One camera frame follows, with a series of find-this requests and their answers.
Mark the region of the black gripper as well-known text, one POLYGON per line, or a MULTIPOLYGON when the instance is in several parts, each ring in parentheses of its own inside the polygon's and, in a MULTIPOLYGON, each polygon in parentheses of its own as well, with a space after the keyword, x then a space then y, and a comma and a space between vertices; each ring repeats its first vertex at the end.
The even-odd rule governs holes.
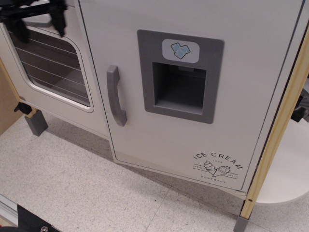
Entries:
POLYGON ((49 14, 54 28, 60 37, 65 35, 66 21, 64 12, 67 4, 64 0, 50 0, 48 3, 33 5, 34 0, 1 0, 0 21, 4 22, 8 31, 12 32, 21 42, 29 43, 29 31, 23 18, 49 14))

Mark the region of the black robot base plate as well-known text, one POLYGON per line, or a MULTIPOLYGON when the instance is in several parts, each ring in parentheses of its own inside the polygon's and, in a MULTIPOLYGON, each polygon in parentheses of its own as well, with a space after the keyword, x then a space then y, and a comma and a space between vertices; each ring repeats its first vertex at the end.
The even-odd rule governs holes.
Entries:
POLYGON ((3 226, 1 232, 60 232, 60 230, 24 207, 17 205, 18 226, 3 226))

